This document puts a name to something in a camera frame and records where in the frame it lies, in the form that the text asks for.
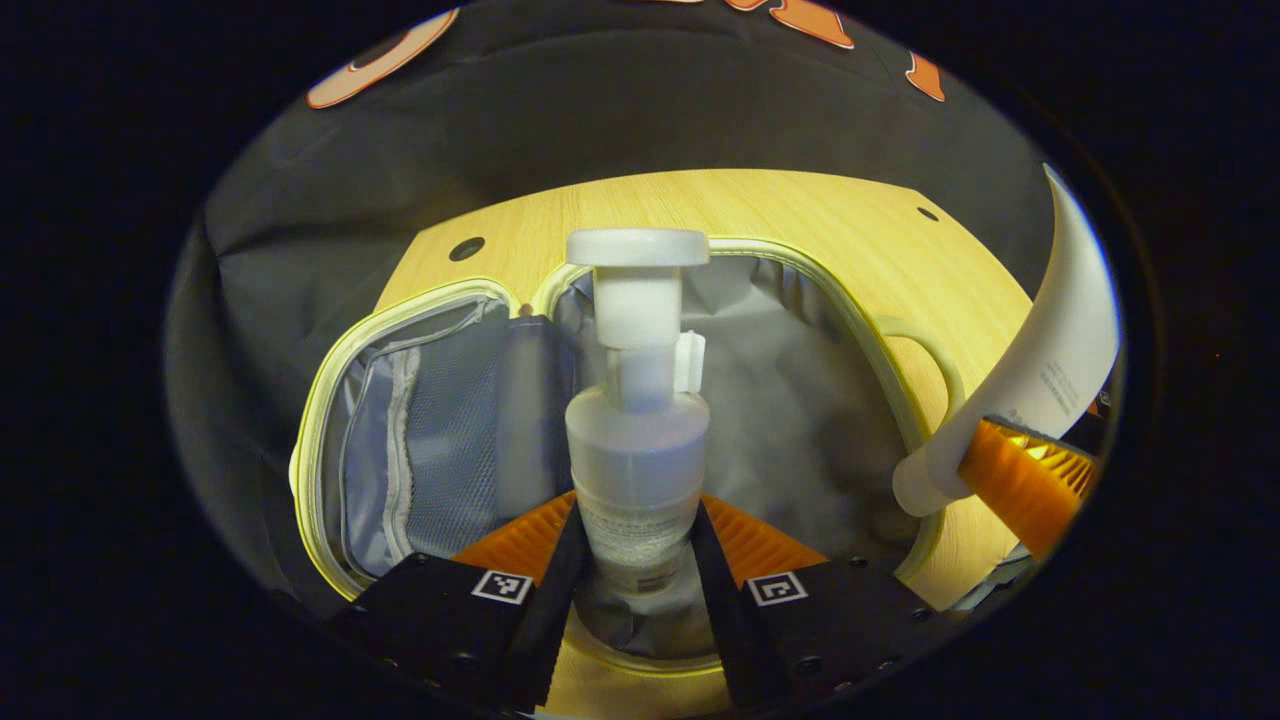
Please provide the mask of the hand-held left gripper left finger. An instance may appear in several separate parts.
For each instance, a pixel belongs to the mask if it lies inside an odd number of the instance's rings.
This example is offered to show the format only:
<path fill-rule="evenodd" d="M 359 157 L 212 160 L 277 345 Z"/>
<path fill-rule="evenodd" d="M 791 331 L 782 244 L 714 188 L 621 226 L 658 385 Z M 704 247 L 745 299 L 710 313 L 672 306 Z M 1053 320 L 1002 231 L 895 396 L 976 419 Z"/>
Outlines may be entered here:
<path fill-rule="evenodd" d="M 461 714 L 550 694 L 588 542 L 561 495 L 452 559 L 411 553 L 335 616 L 340 643 Z"/>

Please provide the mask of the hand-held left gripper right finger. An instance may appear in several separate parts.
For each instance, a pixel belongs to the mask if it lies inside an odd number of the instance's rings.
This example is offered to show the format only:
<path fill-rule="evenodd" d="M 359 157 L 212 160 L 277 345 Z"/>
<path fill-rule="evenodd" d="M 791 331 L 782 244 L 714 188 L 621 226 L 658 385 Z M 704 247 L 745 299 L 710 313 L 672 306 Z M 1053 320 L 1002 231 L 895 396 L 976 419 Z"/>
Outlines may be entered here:
<path fill-rule="evenodd" d="M 964 611 L 932 609 L 865 559 L 824 559 L 712 497 L 691 542 L 737 711 L 851 700 L 966 626 Z"/>

